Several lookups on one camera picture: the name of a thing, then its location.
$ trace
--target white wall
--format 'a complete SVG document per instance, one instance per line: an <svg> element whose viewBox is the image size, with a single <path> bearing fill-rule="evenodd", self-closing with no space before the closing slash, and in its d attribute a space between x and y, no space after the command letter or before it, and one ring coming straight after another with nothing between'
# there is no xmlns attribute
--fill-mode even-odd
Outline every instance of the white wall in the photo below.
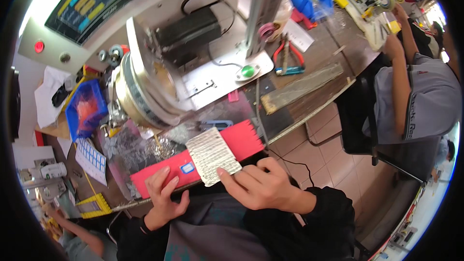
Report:
<svg viewBox="0 0 464 261"><path fill-rule="evenodd" d="M20 40L16 42L16 53L13 58L13 66L19 71L21 91L21 118L19 138L15 144L33 146L32 134L37 124L37 108L35 105L34 91L41 78L44 77L45 65L30 60L17 53Z"/></svg>

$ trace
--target tiled floor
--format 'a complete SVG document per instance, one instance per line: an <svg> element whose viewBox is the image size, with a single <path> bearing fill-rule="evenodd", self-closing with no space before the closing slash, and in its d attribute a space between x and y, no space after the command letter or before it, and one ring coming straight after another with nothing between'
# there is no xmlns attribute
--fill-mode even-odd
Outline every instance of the tiled floor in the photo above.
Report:
<svg viewBox="0 0 464 261"><path fill-rule="evenodd" d="M336 105L328 105L308 121L308 126L313 142L323 141L339 132L341 125ZM343 190L353 200L357 226L362 226L372 217L393 189L394 168L385 163L372 166L370 156L346 154L340 138L320 147L312 146L307 141L304 125L271 144L270 148L285 160L305 164L311 171L315 186ZM301 188L312 185L304 165L295 165L273 156Z"/></svg>

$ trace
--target red indicator light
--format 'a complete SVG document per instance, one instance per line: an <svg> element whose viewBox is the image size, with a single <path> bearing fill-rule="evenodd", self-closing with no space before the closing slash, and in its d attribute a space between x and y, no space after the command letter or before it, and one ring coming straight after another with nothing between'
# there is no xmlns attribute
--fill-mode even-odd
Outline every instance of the red indicator light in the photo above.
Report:
<svg viewBox="0 0 464 261"><path fill-rule="evenodd" d="M41 41L36 42L35 45L34 45L35 52L36 53L41 53L44 50L44 47L45 47L45 45L44 45L43 42L41 42Z"/></svg>

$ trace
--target metal base plate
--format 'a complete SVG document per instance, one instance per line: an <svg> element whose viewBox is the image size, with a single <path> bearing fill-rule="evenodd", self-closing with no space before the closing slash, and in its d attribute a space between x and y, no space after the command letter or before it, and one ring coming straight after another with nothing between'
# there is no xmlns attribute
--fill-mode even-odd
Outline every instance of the metal base plate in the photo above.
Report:
<svg viewBox="0 0 464 261"><path fill-rule="evenodd" d="M196 94L190 93L193 94L191 99L195 111L273 70L274 63L265 51L245 59L247 47L242 41L246 29L245 22L237 15L229 32L210 43L211 54L220 64L236 63L241 66L258 64L261 67L258 75L248 81L238 82L235 81L235 75L240 68L235 65L217 66L210 61L197 68L187 67L188 70L194 68L182 77L187 89L190 87L195 87L199 91L203 89ZM211 84L211 82L214 85L205 88L206 83Z"/></svg>

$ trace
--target blue label sticker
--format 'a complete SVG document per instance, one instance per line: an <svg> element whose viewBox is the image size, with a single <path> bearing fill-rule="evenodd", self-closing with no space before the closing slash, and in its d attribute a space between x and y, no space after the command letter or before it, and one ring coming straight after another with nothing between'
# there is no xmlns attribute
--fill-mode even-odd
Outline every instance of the blue label sticker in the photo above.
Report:
<svg viewBox="0 0 464 261"><path fill-rule="evenodd" d="M191 162L189 162L189 163L186 164L186 165L181 166L181 171L182 171L183 173L185 173L185 174L188 174L188 173L194 171L194 169L195 169L195 168L194 168L194 164L191 163Z"/></svg>

